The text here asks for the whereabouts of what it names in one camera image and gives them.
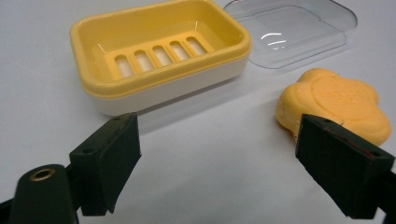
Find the white table surface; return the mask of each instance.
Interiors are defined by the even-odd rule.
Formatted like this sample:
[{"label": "white table surface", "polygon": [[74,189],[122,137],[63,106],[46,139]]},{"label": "white table surface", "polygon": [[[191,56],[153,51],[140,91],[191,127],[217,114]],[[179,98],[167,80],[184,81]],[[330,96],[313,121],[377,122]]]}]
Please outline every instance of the white table surface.
[{"label": "white table surface", "polygon": [[[74,21],[154,2],[0,1],[0,202],[29,170],[69,164],[68,153],[109,119],[79,86],[68,34]],[[79,214],[80,222],[381,223],[379,209],[375,220],[344,217],[274,117],[286,86],[326,67],[371,84],[396,127],[396,1],[338,3],[359,19],[352,49],[290,71],[248,63],[238,78],[139,113],[143,156],[115,214]],[[396,133],[381,147],[396,155]]]}]

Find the soap dish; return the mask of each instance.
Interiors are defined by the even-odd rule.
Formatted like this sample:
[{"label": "soap dish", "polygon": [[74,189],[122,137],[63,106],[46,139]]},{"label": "soap dish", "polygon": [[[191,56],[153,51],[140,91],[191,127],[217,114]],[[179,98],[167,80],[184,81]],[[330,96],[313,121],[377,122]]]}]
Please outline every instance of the soap dish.
[{"label": "soap dish", "polygon": [[108,115],[140,111],[243,73],[248,31],[212,0],[176,0],[77,21],[81,86]]}]

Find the brass insert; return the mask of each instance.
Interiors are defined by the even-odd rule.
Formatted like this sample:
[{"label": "brass insert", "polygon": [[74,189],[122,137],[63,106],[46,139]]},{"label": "brass insert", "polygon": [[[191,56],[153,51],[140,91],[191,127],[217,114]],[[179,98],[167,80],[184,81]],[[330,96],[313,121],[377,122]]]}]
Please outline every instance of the brass insert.
[{"label": "brass insert", "polygon": [[54,169],[42,169],[42,170],[39,170],[39,171],[35,172],[34,174],[32,174],[30,176],[30,180],[32,180],[32,181],[42,181],[42,180],[50,178],[54,174],[55,174],[55,170]]}]

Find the yellow soap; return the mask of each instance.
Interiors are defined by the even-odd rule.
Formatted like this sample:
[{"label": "yellow soap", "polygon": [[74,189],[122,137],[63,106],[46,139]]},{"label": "yellow soap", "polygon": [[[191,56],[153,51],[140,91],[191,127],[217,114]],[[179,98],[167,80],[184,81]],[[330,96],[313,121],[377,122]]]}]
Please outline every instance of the yellow soap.
[{"label": "yellow soap", "polygon": [[302,114],[330,119],[376,146],[390,135],[390,122],[367,83],[313,68],[289,85],[276,106],[276,119],[297,140]]}]

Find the transparent lid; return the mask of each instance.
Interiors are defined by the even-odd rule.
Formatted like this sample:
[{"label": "transparent lid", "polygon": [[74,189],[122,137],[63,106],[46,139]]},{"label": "transparent lid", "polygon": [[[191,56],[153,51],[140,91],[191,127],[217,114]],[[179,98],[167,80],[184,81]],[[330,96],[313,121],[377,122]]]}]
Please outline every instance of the transparent lid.
[{"label": "transparent lid", "polygon": [[351,10],[332,0],[235,0],[224,10],[249,31],[249,59],[265,68],[343,47],[358,25]]}]

